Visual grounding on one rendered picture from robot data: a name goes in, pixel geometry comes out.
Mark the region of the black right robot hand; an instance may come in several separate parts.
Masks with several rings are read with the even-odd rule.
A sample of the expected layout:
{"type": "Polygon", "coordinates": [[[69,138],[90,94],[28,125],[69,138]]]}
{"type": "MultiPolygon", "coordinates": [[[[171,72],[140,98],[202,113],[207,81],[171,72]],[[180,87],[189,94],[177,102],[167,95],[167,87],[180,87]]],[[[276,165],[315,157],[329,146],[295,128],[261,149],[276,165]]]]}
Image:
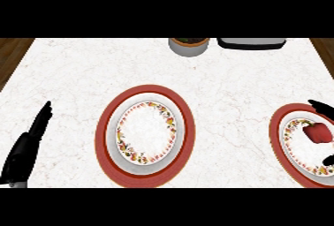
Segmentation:
{"type": "MultiPolygon", "coordinates": [[[[307,102],[310,103],[313,109],[316,110],[316,113],[322,114],[327,118],[329,118],[334,121],[334,107],[328,106],[325,103],[318,102],[315,100],[309,100],[307,102]]],[[[334,154],[324,159],[322,164],[325,166],[334,165],[334,154]]]]}

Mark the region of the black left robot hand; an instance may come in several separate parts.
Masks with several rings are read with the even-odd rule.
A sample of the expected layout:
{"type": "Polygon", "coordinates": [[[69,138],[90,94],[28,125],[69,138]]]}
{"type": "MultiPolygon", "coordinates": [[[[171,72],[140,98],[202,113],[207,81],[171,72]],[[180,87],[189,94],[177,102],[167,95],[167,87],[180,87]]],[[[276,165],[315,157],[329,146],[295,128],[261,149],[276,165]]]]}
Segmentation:
{"type": "Polygon", "coordinates": [[[16,140],[6,157],[0,174],[0,185],[27,182],[38,155],[38,144],[52,118],[50,102],[46,102],[27,132],[16,140]]]}

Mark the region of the red bell pepper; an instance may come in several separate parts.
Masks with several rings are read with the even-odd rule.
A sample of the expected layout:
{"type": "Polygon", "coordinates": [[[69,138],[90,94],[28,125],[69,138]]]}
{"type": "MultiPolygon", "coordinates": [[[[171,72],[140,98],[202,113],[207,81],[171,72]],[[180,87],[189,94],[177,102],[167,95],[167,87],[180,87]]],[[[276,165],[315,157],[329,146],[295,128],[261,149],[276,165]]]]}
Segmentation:
{"type": "Polygon", "coordinates": [[[329,143],[332,141],[332,134],[325,124],[313,123],[303,128],[303,132],[313,143],[329,143]]]}

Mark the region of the white floral rimmed plate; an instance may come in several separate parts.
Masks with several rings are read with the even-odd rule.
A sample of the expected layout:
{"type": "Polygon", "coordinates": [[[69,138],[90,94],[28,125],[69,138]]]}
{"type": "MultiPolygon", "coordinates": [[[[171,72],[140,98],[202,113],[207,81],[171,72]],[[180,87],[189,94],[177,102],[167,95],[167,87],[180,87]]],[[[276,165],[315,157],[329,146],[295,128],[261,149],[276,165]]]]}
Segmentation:
{"type": "Polygon", "coordinates": [[[139,176],[161,171],[180,152],[183,127],[179,107],[162,94],[128,97],[106,125],[106,151],[115,165],[139,176]]]}
{"type": "Polygon", "coordinates": [[[324,159],[334,154],[334,124],[316,113],[293,111],[279,122],[279,142],[284,155],[301,176],[312,182],[334,186],[334,165],[322,164],[324,159]],[[303,128],[313,123],[328,127],[331,142],[316,144],[306,136],[303,128]]]}

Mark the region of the red round placemat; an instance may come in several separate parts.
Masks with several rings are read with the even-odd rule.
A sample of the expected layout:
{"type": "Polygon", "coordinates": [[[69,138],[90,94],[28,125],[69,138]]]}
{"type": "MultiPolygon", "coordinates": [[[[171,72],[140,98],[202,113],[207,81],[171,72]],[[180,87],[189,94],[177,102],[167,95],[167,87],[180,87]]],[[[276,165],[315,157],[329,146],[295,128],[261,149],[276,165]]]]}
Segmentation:
{"type": "Polygon", "coordinates": [[[94,131],[102,170],[124,187],[157,187],[183,169],[195,144],[195,120],[167,87],[131,87],[109,102],[94,131]]]}
{"type": "Polygon", "coordinates": [[[294,111],[304,111],[309,113],[313,113],[316,116],[322,117],[331,125],[334,125],[334,121],[324,115],[316,113],[316,110],[312,108],[310,105],[306,105],[303,103],[290,103],[284,105],[275,112],[270,119],[269,124],[269,138],[272,143],[272,149],[275,153],[275,157],[278,162],[281,163],[285,172],[291,176],[291,178],[295,180],[295,182],[307,187],[307,188],[331,188],[334,189],[334,185],[327,185],[324,182],[318,182],[310,177],[307,177],[298,168],[291,163],[288,156],[284,153],[284,145],[281,142],[281,132],[279,132],[279,124],[284,120],[284,117],[294,111]]]}

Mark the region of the black and grey appliance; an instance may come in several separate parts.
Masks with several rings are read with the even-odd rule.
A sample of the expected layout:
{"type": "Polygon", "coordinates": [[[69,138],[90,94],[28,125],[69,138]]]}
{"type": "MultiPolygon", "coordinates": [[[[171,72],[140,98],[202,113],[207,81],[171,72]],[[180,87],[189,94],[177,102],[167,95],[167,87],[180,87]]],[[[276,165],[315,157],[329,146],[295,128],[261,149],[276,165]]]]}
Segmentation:
{"type": "Polygon", "coordinates": [[[217,38],[217,45],[225,49],[279,49],[284,44],[285,38],[217,38]]]}

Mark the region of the grey potted plant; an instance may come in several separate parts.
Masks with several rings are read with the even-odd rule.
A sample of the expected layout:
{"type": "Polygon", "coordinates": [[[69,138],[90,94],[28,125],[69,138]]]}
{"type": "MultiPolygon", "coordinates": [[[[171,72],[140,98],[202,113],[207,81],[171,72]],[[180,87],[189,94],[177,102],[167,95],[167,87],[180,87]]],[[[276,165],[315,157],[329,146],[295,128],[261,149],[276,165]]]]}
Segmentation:
{"type": "Polygon", "coordinates": [[[180,42],[176,38],[168,39],[168,46],[171,51],[182,57],[196,57],[199,56],[208,46],[208,38],[196,43],[180,42]]]}

